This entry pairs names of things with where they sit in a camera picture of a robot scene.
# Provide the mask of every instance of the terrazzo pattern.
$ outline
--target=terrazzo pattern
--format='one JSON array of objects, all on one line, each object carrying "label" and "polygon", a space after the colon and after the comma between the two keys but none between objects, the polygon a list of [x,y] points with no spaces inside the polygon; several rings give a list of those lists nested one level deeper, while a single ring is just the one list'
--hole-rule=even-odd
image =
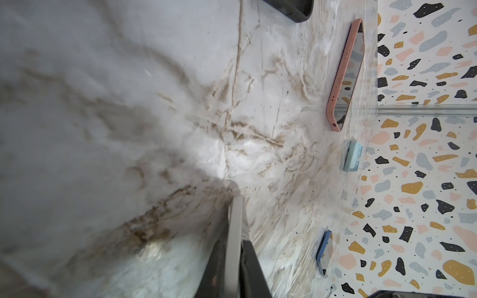
[{"label": "terrazzo pattern", "polygon": [[477,117],[378,116],[361,168],[331,297],[475,298]]},{"label": "terrazzo pattern", "polygon": [[477,2],[380,1],[379,104],[477,103]]}]

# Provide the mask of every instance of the pink phone case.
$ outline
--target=pink phone case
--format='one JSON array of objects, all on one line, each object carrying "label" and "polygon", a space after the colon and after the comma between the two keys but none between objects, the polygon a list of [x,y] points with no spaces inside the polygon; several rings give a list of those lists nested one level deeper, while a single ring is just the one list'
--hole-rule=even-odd
[{"label": "pink phone case", "polygon": [[359,25],[362,23],[362,21],[363,21],[362,19],[357,19],[353,21],[353,23],[351,24],[350,33],[348,34],[348,41],[346,42],[346,45],[344,47],[340,66],[338,67],[336,78],[334,79],[333,89],[331,90],[330,98],[328,99],[328,105],[326,106],[326,118],[328,118],[328,122],[330,123],[331,128],[336,132],[340,132],[341,130],[338,127],[338,124],[336,123],[336,119],[334,118],[334,108],[338,100],[338,95],[340,94],[340,89],[343,83],[346,69],[348,69],[348,62],[350,61],[351,51],[353,50],[354,41],[356,40],[356,34],[358,33]]}]

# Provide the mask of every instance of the blue phone case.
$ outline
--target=blue phone case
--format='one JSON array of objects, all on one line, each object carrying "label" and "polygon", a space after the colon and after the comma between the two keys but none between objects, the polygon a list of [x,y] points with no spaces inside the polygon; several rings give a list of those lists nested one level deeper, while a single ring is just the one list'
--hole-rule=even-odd
[{"label": "blue phone case", "polygon": [[325,275],[325,270],[323,270],[321,266],[321,258],[323,258],[323,255],[325,253],[326,245],[328,244],[328,241],[330,240],[331,237],[331,231],[327,230],[325,234],[323,235],[323,238],[321,239],[320,246],[318,247],[318,251],[316,252],[316,264],[318,264],[318,272],[321,275]]}]

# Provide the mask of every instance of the white marble surface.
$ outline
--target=white marble surface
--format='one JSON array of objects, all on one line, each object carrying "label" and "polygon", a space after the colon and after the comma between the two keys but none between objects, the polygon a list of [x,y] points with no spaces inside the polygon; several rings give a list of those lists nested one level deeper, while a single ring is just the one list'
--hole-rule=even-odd
[{"label": "white marble surface", "polygon": [[[301,24],[260,0],[1,7],[4,260],[59,297],[192,297],[240,192],[273,296],[323,296],[317,241],[344,232],[347,144],[375,117],[377,1],[316,0]],[[356,18],[365,61],[335,133]]]}]

